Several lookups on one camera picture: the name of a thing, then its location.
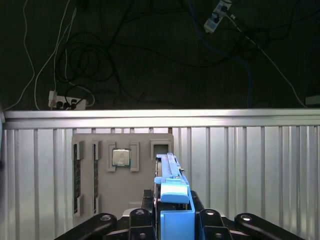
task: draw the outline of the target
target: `black cable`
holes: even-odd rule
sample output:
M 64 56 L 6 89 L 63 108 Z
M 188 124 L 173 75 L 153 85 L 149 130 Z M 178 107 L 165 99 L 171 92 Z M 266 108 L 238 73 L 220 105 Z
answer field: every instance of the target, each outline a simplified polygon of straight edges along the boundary
M 110 49 L 110 48 L 112 47 L 112 45 L 114 44 L 114 41 L 116 40 L 116 38 L 117 38 L 117 36 L 118 36 L 118 34 L 119 34 L 119 32 L 120 32 L 120 30 L 121 30 L 124 22 L 125 22 L 125 19 L 127 18 L 128 14 L 130 13 L 130 11 L 131 11 L 134 3 L 135 3 L 135 0 L 130 0 L 129 5 L 128 5 L 128 7 L 126 8 L 126 10 L 125 10 L 125 12 L 124 12 L 124 14 L 123 14 L 123 16 L 122 16 L 122 19 L 121 19 L 121 21 L 120 21 L 120 24 L 118 25 L 116 31 L 114 32 L 114 34 L 113 34 L 113 36 L 112 36 L 112 38 L 111 38 L 111 41 L 110 41 L 110 43 L 109 43 L 109 45 L 108 45 L 108 49 Z
M 99 11 L 99 19 L 100 19 L 100 30 L 101 32 L 104 31 L 104 21 L 103 21 L 103 0 L 100 0 L 100 11 Z
M 99 44 L 96 43 L 85 43 L 81 41 L 76 41 L 73 42 L 77 37 L 81 35 L 89 35 L 94 37 L 96 41 L 98 41 Z M 68 48 L 73 48 L 71 51 L 69 51 L 69 70 L 72 72 L 72 76 L 67 76 L 65 77 L 64 74 L 62 73 L 62 68 L 64 67 L 63 65 L 63 59 L 65 57 L 65 50 Z M 77 57 L 77 62 L 73 62 L 73 54 L 76 53 L 76 51 L 80 51 L 80 55 Z M 97 60 L 96 68 L 92 73 L 88 73 L 89 70 L 89 63 L 90 63 L 90 53 L 91 56 L 94 56 Z M 100 56 L 103 56 L 106 58 L 109 62 L 110 65 L 110 73 L 108 74 L 107 77 L 98 79 L 96 78 L 96 74 L 100 72 Z M 96 36 L 94 33 L 91 32 L 78 32 L 75 33 L 73 36 L 70 37 L 68 42 L 65 44 L 63 48 L 61 48 L 61 54 L 59 55 L 56 63 L 56 75 L 57 75 L 57 80 L 60 81 L 61 83 L 71 83 L 74 82 L 78 79 L 86 79 L 94 82 L 104 82 L 109 80 L 111 77 L 114 77 L 118 87 L 119 91 L 118 94 L 115 98 L 116 99 L 124 99 L 125 96 L 129 97 L 130 99 L 134 100 L 137 103 L 145 103 L 145 104 L 150 104 L 150 103 L 163 103 L 163 104 L 170 104 L 173 105 L 171 102 L 167 101 L 146 101 L 144 98 L 142 99 L 141 96 L 145 96 L 145 93 L 141 93 L 140 97 L 134 97 L 130 92 L 127 91 L 127 89 L 124 87 L 122 82 L 120 81 L 120 76 L 116 67 L 116 63 L 110 54 L 108 47 L 104 44 L 104 42 Z M 68 92 L 75 87 L 83 87 L 88 89 L 87 87 L 79 84 L 75 84 L 71 86 L 66 92 L 65 92 L 65 98 L 68 94 Z

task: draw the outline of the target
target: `bolt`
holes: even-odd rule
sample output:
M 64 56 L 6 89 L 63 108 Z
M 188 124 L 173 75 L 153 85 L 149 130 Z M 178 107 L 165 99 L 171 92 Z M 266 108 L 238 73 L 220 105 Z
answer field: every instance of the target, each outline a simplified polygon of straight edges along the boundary
M 142 209 L 139 209 L 135 212 L 137 215 L 143 215 L 145 212 Z
M 241 219 L 244 220 L 244 221 L 247 221 L 247 222 L 252 220 L 252 218 L 250 216 L 248 216 L 248 215 L 241 215 Z
M 146 234 L 145 233 L 140 233 L 140 239 L 145 239 L 146 238 Z
M 212 216 L 213 214 L 215 214 L 215 212 L 214 212 L 213 210 L 211 210 L 211 209 L 206 210 L 205 213 L 208 214 L 208 215 L 210 215 L 210 216 Z
M 101 221 L 109 221 L 111 219 L 111 216 L 110 215 L 103 215 L 100 220 Z

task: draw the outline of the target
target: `wall outlet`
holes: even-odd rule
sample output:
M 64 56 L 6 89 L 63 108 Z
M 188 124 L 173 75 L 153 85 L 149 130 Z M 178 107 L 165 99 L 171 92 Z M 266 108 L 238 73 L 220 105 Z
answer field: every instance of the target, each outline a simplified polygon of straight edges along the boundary
M 203 28 L 206 33 L 213 34 L 217 29 L 222 19 L 227 14 L 227 11 L 232 5 L 232 0 L 220 1 L 212 12 L 212 16 L 205 22 Z
M 48 106 L 55 110 L 85 110 L 87 100 L 83 99 L 79 102 L 80 100 L 80 98 L 69 96 L 65 98 L 64 96 L 59 96 L 55 91 L 50 91 Z

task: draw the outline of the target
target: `cable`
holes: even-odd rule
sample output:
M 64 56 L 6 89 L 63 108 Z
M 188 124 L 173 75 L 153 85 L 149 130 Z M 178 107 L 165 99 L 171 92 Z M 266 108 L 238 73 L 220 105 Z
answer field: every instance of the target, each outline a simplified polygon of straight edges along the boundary
M 68 24 L 68 26 L 66 26 L 64 33 L 60 39 L 60 41 L 58 42 L 57 46 L 55 47 L 55 51 L 54 51 L 54 58 L 53 58 L 53 81 L 54 81 L 54 91 L 56 91 L 57 89 L 57 80 L 56 80 L 56 57 L 57 57 L 57 53 L 58 53 L 58 49 L 59 49 L 59 45 L 62 42 L 62 40 L 64 39 L 64 36 L 67 32 L 67 30 L 69 29 L 66 41 L 68 41 L 69 37 L 70 37 L 70 33 L 71 33 L 71 29 L 72 29 L 72 25 L 74 23 L 74 19 L 77 15 L 77 8 L 74 8 L 72 17 L 71 17 L 71 21 Z M 65 50 L 65 68 L 64 68 L 64 73 L 67 74 L 67 65 L 68 65 L 68 53 L 67 53 L 67 49 Z
M 73 11 L 73 14 L 72 14 L 72 18 L 71 18 L 71 22 L 67 25 L 67 27 L 65 28 L 64 30 L 64 33 L 57 45 L 57 48 L 56 48 L 56 51 L 55 51 L 55 54 L 54 54 L 54 59 L 53 59 L 53 79 L 54 79 L 54 91 L 56 91 L 56 88 L 57 88 L 57 80 L 56 80 L 56 57 L 57 57 L 57 53 L 58 53 L 58 49 L 59 49 L 59 46 L 60 46 L 60 43 L 62 42 L 65 34 L 66 34 L 66 31 L 69 29 L 68 31 L 68 35 L 66 37 L 66 41 L 69 40 L 69 37 L 70 37 L 70 33 L 71 33 L 71 29 L 72 29 L 72 25 L 73 25 L 73 22 L 74 22 L 74 19 L 77 15 L 77 8 L 75 7 L 74 8 L 74 11 Z M 65 67 L 64 67 L 64 76 L 67 77 L 67 67 L 68 67 L 68 50 L 65 49 Z M 94 94 L 91 93 L 90 90 L 88 90 L 87 88 L 85 87 L 82 87 L 82 86 L 77 86 L 79 89 L 82 89 L 86 92 L 88 92 L 91 96 L 92 96 L 92 103 L 91 104 L 88 104 L 87 107 L 92 107 L 95 102 L 96 102 L 96 97 Z
M 153 49 L 147 48 L 147 47 L 143 47 L 143 46 L 135 46 L 135 45 L 129 45 L 129 44 L 124 44 L 124 43 L 120 43 L 120 42 L 114 42 L 113 44 L 121 46 L 121 47 L 125 47 L 125 48 L 133 48 L 133 49 L 140 49 L 140 50 L 144 50 L 144 51 L 149 51 L 151 53 L 154 53 L 158 56 L 161 56 L 163 58 L 166 58 L 176 64 L 182 65 L 182 66 L 186 66 L 186 67 L 191 67 L 191 68 L 197 68 L 197 69 L 205 69 L 205 68 L 210 68 L 213 67 L 213 65 L 194 65 L 194 64 L 189 64 L 189 63 L 184 63 L 184 62 L 180 62 L 178 60 L 175 60 L 169 56 L 166 56 L 164 54 L 162 54 L 161 52 L 155 51 Z
M 23 19 L 24 19 L 24 25 L 25 25 L 25 30 L 24 30 L 24 37 L 23 37 L 23 46 L 24 46 L 24 49 L 25 49 L 25 52 L 26 52 L 26 55 L 29 59 L 29 62 L 31 64 L 31 67 L 32 67 L 32 77 L 30 79 L 30 81 L 26 84 L 26 86 L 24 87 L 24 89 L 22 90 L 22 93 L 18 99 L 18 101 L 16 101 L 14 104 L 12 104 L 11 106 L 5 108 L 3 111 L 6 111 L 6 110 L 9 110 L 11 108 L 13 108 L 14 106 L 16 106 L 18 103 L 20 103 L 22 97 L 24 96 L 27 88 L 29 87 L 29 85 L 31 84 L 31 82 L 33 81 L 35 75 L 36 75 L 36 71 L 35 71 L 35 68 L 34 68 L 34 65 L 32 63 L 32 60 L 31 60 L 31 57 L 30 57 L 30 54 L 29 54 L 29 51 L 28 51 L 28 48 L 27 48 L 27 45 L 26 45 L 26 39 L 27 39 L 27 33 L 28 33 L 28 22 L 27 22 L 27 17 L 26 17 L 26 6 L 28 4 L 28 1 L 29 0 L 25 0 L 24 2 L 24 5 L 23 5 Z
M 119 34 L 119 32 L 120 32 L 120 30 L 121 30 L 121 28 L 122 28 L 125 20 L 126 20 L 126 17 L 127 17 L 128 14 L 130 13 L 130 11 L 131 11 L 134 3 L 135 3 L 135 0 L 130 0 L 129 5 L 128 5 L 128 7 L 126 8 L 126 10 L 125 10 L 125 12 L 124 12 L 124 14 L 123 14 L 123 16 L 122 16 L 122 19 L 121 19 L 121 21 L 120 21 L 120 24 L 119 24 L 119 26 L 117 27 L 117 29 L 115 30 L 115 32 L 114 32 L 114 34 L 113 34 L 113 36 L 112 36 L 112 38 L 111 38 L 111 41 L 110 41 L 110 43 L 109 43 L 109 45 L 108 45 L 108 49 L 110 49 L 110 48 L 112 47 L 112 45 L 114 44 L 114 41 L 116 40 L 116 38 L 117 38 L 117 36 L 118 36 L 118 34 Z
M 194 28 L 195 28 L 195 32 L 197 33 L 198 39 L 200 41 L 202 41 L 202 44 L 205 45 L 207 48 L 209 48 L 212 52 L 218 53 L 218 54 L 222 55 L 223 57 L 231 57 L 231 56 L 228 56 L 225 52 L 223 52 L 223 51 L 211 46 L 210 44 L 208 44 L 206 41 L 203 40 L 202 34 L 199 31 L 198 26 L 197 26 L 197 21 L 196 21 L 197 17 L 195 15 L 195 11 L 193 9 L 192 2 L 191 2 L 191 0 L 188 0 L 188 1 L 189 1 L 189 7 L 190 7 L 190 12 L 191 12 L 191 16 L 192 16 L 193 25 L 194 25 Z M 247 94 L 247 107 L 249 108 L 250 107 L 251 94 L 252 94 L 252 82 L 253 82 L 252 74 L 251 74 L 247 64 L 240 57 L 234 57 L 233 59 L 235 59 L 239 63 L 241 63 L 245 67 L 245 69 L 247 71 L 247 74 L 248 74 L 249 88 L 248 88 L 248 94 Z
M 233 25 L 238 29 L 239 32 L 242 33 L 241 29 L 237 26 L 237 24 L 235 23 L 235 21 L 228 15 L 225 15 L 232 23 Z M 294 86 L 291 84 L 291 82 L 285 77 L 285 75 L 280 71 L 280 69 L 278 68 L 278 66 L 275 64 L 275 62 L 266 54 L 266 52 L 261 49 L 254 41 L 252 41 L 249 37 L 245 36 L 250 42 L 252 42 L 254 45 L 256 45 L 256 47 L 266 56 L 267 59 L 269 59 L 269 61 L 274 65 L 274 67 L 277 69 L 277 71 L 280 73 L 280 75 L 284 78 L 284 80 L 290 85 L 290 87 L 292 88 L 292 91 L 296 97 L 296 99 L 298 100 L 298 102 L 301 104 L 301 106 L 303 106 L 304 108 L 307 108 L 306 105 L 303 104 L 303 102 L 299 99 L 296 90 L 294 88 Z
M 66 13 L 67 13 L 67 9 L 68 9 L 68 6 L 69 6 L 69 3 L 70 3 L 70 0 L 68 0 L 68 2 L 66 3 L 66 6 L 65 6 L 65 9 L 64 9 L 64 13 L 63 13 L 63 16 L 62 16 L 62 19 L 61 19 L 61 23 L 60 23 L 60 27 L 59 27 L 59 34 L 58 34 L 58 38 L 56 40 L 56 44 L 55 44 L 55 49 L 53 51 L 53 53 L 51 54 L 51 56 L 48 58 L 48 60 L 45 62 L 45 64 L 43 65 L 43 67 L 40 69 L 38 75 L 36 76 L 35 78 L 35 83 L 34 83 L 34 104 L 35 104 L 35 107 L 40 110 L 40 108 L 38 107 L 38 104 L 37 104 L 37 82 L 38 82 L 38 78 L 41 74 L 41 72 L 45 69 L 46 65 L 48 64 L 48 62 L 50 61 L 50 59 L 54 56 L 56 50 L 57 50 L 57 47 L 58 47 L 58 44 L 59 44 L 59 39 L 60 39 L 60 34 L 61 34 L 61 28 L 62 28 L 62 24 L 64 22 L 64 19 L 65 19 L 65 16 L 66 16 Z

